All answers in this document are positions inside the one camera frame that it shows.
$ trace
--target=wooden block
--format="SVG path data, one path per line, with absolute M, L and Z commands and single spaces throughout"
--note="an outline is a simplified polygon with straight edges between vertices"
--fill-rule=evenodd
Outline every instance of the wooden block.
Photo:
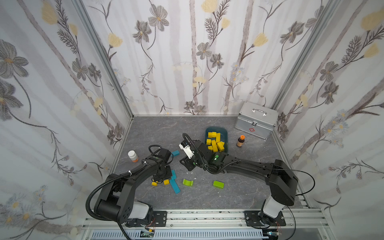
M 212 148 L 213 148 L 214 152 L 218 152 L 218 149 L 217 149 L 217 146 L 216 146 L 216 141 L 212 140 L 211 143 L 212 143 Z
M 220 142 L 220 133 L 216 133 L 216 143 Z

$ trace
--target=gray floor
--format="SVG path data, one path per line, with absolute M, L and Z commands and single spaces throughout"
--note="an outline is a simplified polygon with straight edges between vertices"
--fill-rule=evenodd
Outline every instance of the gray floor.
M 257 162 L 274 162 L 281 159 L 272 137 L 267 141 L 235 129 L 236 117 L 135 117 L 123 147 L 115 173 L 121 174 L 139 165 L 128 157 L 135 150 L 140 159 L 150 155 L 148 146 L 159 144 L 171 152 L 179 149 L 182 133 L 192 139 L 205 139 L 205 129 L 210 126 L 223 127 L 228 131 L 228 153 L 238 158 Z M 237 147 L 240 135 L 245 135 L 245 144 Z M 171 185 L 151 185 L 148 178 L 136 190 L 136 200 L 146 202 L 155 209 L 254 209 L 261 208 L 269 196 L 265 183 L 237 174 L 212 175 L 201 168 L 188 170 L 179 163 L 185 156 L 183 151 L 171 163 L 176 172 L 176 183 L 181 192 L 175 194 Z M 192 187 L 182 184 L 183 179 L 193 180 Z M 224 189 L 213 187 L 214 180 L 223 182 Z M 293 208 L 301 208 L 296 198 Z

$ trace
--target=floral wallpaper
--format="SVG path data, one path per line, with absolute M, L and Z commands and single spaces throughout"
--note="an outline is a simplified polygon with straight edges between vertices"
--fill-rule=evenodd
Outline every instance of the floral wallpaper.
M 323 0 L 83 0 L 134 114 L 270 107 Z
M 339 240 L 382 238 L 383 38 L 382 1 L 342 1 L 278 107 L 293 167 L 316 179 L 307 199 Z
M 71 2 L 0 3 L 0 231 L 77 239 L 129 123 Z

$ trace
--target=flower print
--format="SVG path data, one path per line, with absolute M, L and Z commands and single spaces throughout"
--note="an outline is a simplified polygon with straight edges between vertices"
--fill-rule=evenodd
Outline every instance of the flower print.
M 110 145 L 112 145 L 112 144 L 114 143 L 114 140 L 113 140 L 113 139 L 115 138 L 115 134 L 113 133 L 112 130 L 110 130 L 110 131 L 108 132 L 107 138 L 108 138 L 108 140 L 110 141 Z
M 337 68 L 339 67 L 338 64 L 335 64 L 334 61 L 330 61 L 327 64 L 325 64 L 325 69 L 322 69 L 320 73 L 322 74 L 320 77 L 320 81 L 323 81 L 324 79 L 327 82 L 332 81 L 333 75 L 332 73 L 337 71 Z
M 149 9 L 152 15 L 154 17 L 149 17 L 149 25 L 153 27 L 158 27 L 160 31 L 164 31 L 164 26 L 169 26 L 169 22 L 165 19 L 168 15 L 167 11 L 162 6 L 156 6 L 152 4 L 151 8 Z
M 117 138 L 120 138 L 124 134 L 124 129 L 119 123 L 116 124 L 115 133 Z
M 289 40 L 290 43 L 293 43 L 296 36 L 302 34 L 303 30 L 304 23 L 294 22 L 292 26 L 288 28 L 289 33 L 281 35 L 280 43 L 285 43 L 287 40 Z
M 263 46 L 266 42 L 268 42 L 268 39 L 266 38 L 266 35 L 264 33 L 259 33 L 257 37 L 255 38 L 255 41 L 253 42 L 253 45 L 255 47 Z
M 287 128 L 287 125 L 281 125 L 279 133 L 283 139 L 286 137 L 285 135 L 288 134 L 288 132 L 289 130 Z
M 20 108 L 23 104 L 14 96 L 15 87 L 0 79 L 0 119 L 5 121 L 12 119 L 10 108 Z
M 20 77 L 28 76 L 28 72 L 22 67 L 28 64 L 28 60 L 17 56 L 15 46 L 0 39 L 0 76 L 10 78 L 15 72 Z
M 325 99 L 325 104 L 333 103 L 333 95 L 337 94 L 337 90 L 339 89 L 339 85 L 336 85 L 334 82 L 331 82 L 330 84 L 326 85 L 324 87 L 325 92 L 321 95 L 322 98 Z
M 220 53 L 219 54 L 213 54 L 211 59 L 210 59 L 210 61 L 212 62 L 212 68 L 216 67 L 216 65 L 218 68 L 222 68 L 224 63 L 220 62 L 221 59 L 222 58 L 221 58 Z
M 85 81 L 88 68 L 86 66 L 82 66 L 78 58 L 76 58 L 76 61 L 72 62 L 72 69 L 77 72 L 77 79 L 82 78 Z
M 110 33 L 108 35 L 108 42 L 112 48 L 117 48 L 122 44 L 122 39 L 116 36 L 116 34 Z
M 93 63 L 91 63 L 91 65 L 88 67 L 88 70 L 89 70 L 89 74 L 91 75 L 91 77 L 95 78 L 96 82 L 98 78 L 101 78 L 100 70 L 96 70 L 96 66 L 93 65 Z
M 207 113 L 207 111 L 205 110 L 206 108 L 207 108 L 206 106 L 198 105 L 195 109 L 195 113 L 197 115 L 203 115 L 203 114 Z
M 204 59 L 205 56 L 207 57 L 210 57 L 212 52 L 211 51 L 208 51 L 209 49 L 209 43 L 200 43 L 198 46 L 197 46 L 197 49 L 199 50 L 196 55 L 197 56 L 200 56 L 200 59 Z
M 137 33 L 133 34 L 135 41 L 137 43 L 140 43 L 141 39 L 144 39 L 144 41 L 148 43 L 149 42 L 148 34 L 152 33 L 151 28 L 148 26 L 148 22 L 138 20 L 136 22 L 135 29 L 138 31 Z
M 194 102 L 193 101 L 186 101 L 185 102 L 185 107 L 184 107 L 184 109 L 185 110 L 187 110 L 187 111 L 189 111 L 189 109 L 194 109 L 194 106 L 195 106 L 195 104 L 194 104 Z
M 344 147 L 343 139 L 339 137 L 332 138 L 330 143 L 338 146 L 340 149 Z

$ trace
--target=green block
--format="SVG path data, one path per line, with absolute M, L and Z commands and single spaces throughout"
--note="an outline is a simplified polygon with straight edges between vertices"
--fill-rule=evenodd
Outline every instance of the green block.
M 191 180 L 191 181 L 188 181 L 187 179 L 184 179 L 183 180 L 183 184 L 185 185 L 185 186 L 193 186 L 193 180 Z
M 214 187 L 223 189 L 224 188 L 224 183 L 219 182 L 219 181 L 214 181 Z

